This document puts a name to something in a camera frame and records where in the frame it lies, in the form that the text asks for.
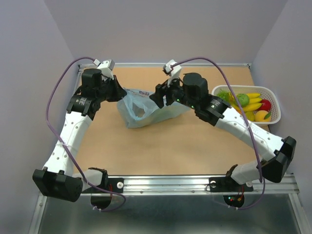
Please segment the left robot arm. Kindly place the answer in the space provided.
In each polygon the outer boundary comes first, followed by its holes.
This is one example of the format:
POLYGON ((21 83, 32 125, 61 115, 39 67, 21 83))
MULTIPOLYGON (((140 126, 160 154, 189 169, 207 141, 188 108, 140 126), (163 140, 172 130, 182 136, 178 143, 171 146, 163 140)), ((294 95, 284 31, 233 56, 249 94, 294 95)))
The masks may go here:
POLYGON ((105 170, 90 168, 74 175, 74 168, 78 167, 75 157, 100 104, 117 102, 126 94, 111 68, 89 68, 82 72, 81 86, 68 103, 63 129, 56 134, 58 141, 52 154, 41 170, 33 172, 32 179, 44 196, 75 202, 90 183, 97 192, 108 188, 105 170))

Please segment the blue plastic bag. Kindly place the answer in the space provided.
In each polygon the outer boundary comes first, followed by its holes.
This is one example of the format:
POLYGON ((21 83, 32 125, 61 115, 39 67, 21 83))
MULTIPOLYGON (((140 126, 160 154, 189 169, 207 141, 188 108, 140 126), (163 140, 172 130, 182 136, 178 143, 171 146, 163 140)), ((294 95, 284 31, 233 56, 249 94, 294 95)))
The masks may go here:
POLYGON ((149 98, 153 92, 139 89, 126 89, 125 91, 127 95, 117 102, 117 109, 125 126, 129 129, 176 118, 190 110, 177 102, 160 109, 149 98))

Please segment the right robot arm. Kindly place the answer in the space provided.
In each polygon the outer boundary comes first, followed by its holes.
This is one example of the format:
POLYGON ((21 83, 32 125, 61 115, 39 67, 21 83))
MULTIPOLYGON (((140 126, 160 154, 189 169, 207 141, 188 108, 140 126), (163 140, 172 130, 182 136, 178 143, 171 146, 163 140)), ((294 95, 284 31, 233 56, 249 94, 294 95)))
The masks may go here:
POLYGON ((183 79, 158 84, 150 99, 159 108, 173 102, 190 107, 202 121, 256 148, 258 160, 234 165, 226 173, 221 184, 227 189, 236 190, 242 184, 260 178, 274 183, 281 182, 293 159, 296 140, 290 136, 275 136, 249 120, 244 120, 242 114, 228 102, 209 94, 208 83, 200 74, 188 73, 183 79))

